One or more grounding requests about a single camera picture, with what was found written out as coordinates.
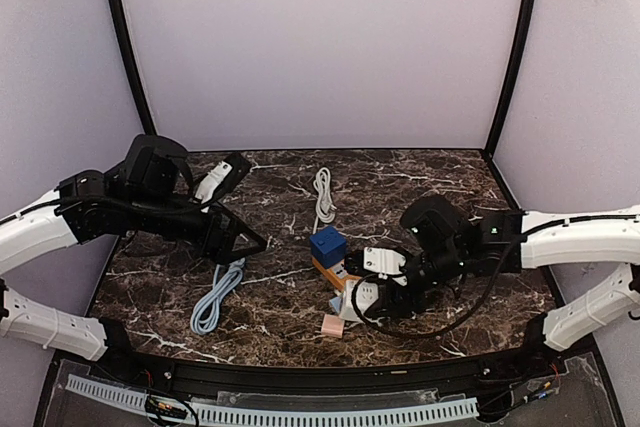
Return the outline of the orange power strip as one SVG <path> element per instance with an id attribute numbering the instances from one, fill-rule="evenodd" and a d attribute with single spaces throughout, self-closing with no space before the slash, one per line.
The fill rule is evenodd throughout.
<path id="1" fill-rule="evenodd" d="M 358 281 L 360 279 L 359 276 L 352 275 L 346 270 L 344 260 L 341 260 L 330 267 L 325 267 L 315 257 L 312 257 L 311 260 L 314 267 L 338 292 L 344 291 L 348 281 Z"/>

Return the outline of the light blue charger plug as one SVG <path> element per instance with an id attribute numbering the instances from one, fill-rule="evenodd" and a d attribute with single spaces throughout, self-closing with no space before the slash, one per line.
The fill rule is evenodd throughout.
<path id="1" fill-rule="evenodd" d="M 342 297 L 336 296 L 332 298 L 329 301 L 329 306 L 336 315 L 339 315 L 342 307 Z"/>

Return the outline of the dark blue cube socket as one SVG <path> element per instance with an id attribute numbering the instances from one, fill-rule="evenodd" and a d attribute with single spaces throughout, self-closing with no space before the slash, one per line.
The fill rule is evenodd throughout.
<path id="1" fill-rule="evenodd" d="M 325 269 L 341 262 L 347 253 L 346 238 L 333 226 L 310 236 L 312 257 Z"/>

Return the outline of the white cube socket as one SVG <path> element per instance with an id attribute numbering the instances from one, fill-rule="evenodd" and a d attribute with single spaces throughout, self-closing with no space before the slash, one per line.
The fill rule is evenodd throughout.
<path id="1" fill-rule="evenodd" d="M 341 294 L 341 306 L 338 316 L 347 322 L 361 323 L 352 302 L 352 292 L 356 287 L 356 280 L 347 280 Z M 362 314 L 371 307 L 379 298 L 379 289 L 375 283 L 363 282 L 356 292 L 356 305 Z"/>

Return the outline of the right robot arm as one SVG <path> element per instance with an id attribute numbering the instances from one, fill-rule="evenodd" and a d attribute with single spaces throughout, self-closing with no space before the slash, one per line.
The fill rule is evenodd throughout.
<path id="1" fill-rule="evenodd" d="M 401 216 L 421 251 L 366 247 L 347 255 L 351 274 L 340 295 L 341 319 L 371 323 L 426 308 L 429 290 L 495 272 L 554 264 L 615 262 L 604 281 L 567 305 L 530 321 L 526 346 L 510 360 L 521 381 L 534 379 L 562 352 L 639 305 L 639 208 L 578 214 L 495 212 L 469 221 L 444 198 L 422 198 Z"/>

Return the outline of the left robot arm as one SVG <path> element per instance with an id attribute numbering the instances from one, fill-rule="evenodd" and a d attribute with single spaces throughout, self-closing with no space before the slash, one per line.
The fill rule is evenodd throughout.
<path id="1" fill-rule="evenodd" d="M 1 271 L 8 273 L 49 252 L 104 235 L 129 232 L 183 241 L 217 264 L 236 263 L 266 248 L 259 234 L 219 202 L 250 169 L 241 154 L 232 153 L 189 194 L 176 192 L 179 169 L 169 159 L 141 179 L 128 176 L 124 165 L 107 173 L 82 172 L 2 220 Z M 75 316 L 35 302 L 7 285 L 1 287 L 1 302 L 2 336 L 93 362 L 101 360 L 120 383 L 140 376 L 140 359 L 130 353 L 120 322 Z"/>

